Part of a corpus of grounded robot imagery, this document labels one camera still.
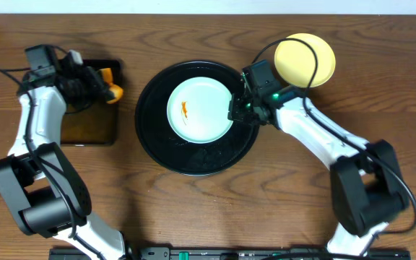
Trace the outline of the orange sponge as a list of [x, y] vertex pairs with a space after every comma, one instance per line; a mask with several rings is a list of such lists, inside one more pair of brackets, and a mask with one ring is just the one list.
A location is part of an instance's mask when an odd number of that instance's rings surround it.
[[113, 72], [111, 68], [104, 68], [99, 70], [104, 83], [106, 83], [105, 101], [107, 104], [117, 103], [124, 94], [124, 90], [114, 83]]

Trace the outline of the light green plate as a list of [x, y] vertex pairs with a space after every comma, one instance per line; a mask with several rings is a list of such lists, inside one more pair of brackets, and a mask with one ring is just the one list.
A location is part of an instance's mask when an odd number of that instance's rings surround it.
[[207, 144], [223, 137], [233, 125], [228, 119], [231, 91], [209, 77], [193, 77], [170, 94], [166, 114], [171, 129], [194, 144]]

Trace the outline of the yellow plate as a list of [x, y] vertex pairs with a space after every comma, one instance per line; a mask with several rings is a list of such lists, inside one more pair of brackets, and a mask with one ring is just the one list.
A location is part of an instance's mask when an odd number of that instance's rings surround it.
[[[309, 44], [317, 55], [318, 69], [311, 87], [326, 83], [336, 68], [336, 58], [331, 46], [322, 38], [308, 33], [296, 33], [288, 36]], [[282, 41], [274, 52], [274, 66], [286, 82], [305, 88], [315, 69], [315, 57], [304, 43], [295, 40]]]

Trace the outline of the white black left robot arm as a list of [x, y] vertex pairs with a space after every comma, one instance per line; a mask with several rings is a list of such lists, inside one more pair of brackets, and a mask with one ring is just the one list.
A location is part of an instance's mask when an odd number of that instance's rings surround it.
[[33, 65], [19, 86], [16, 139], [0, 159], [0, 194], [18, 228], [70, 243], [90, 259], [130, 259], [122, 232], [92, 211], [85, 182], [60, 148], [61, 123], [72, 101], [103, 96], [114, 103], [121, 97], [112, 69]]

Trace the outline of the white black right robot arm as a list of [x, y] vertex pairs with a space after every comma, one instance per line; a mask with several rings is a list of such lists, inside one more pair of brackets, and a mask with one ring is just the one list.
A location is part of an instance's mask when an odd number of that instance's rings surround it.
[[404, 182], [394, 148], [370, 143], [321, 113], [297, 87], [249, 89], [234, 95], [228, 118], [271, 124], [297, 139], [328, 169], [339, 224], [326, 249], [334, 258], [367, 256], [378, 235], [415, 198]]

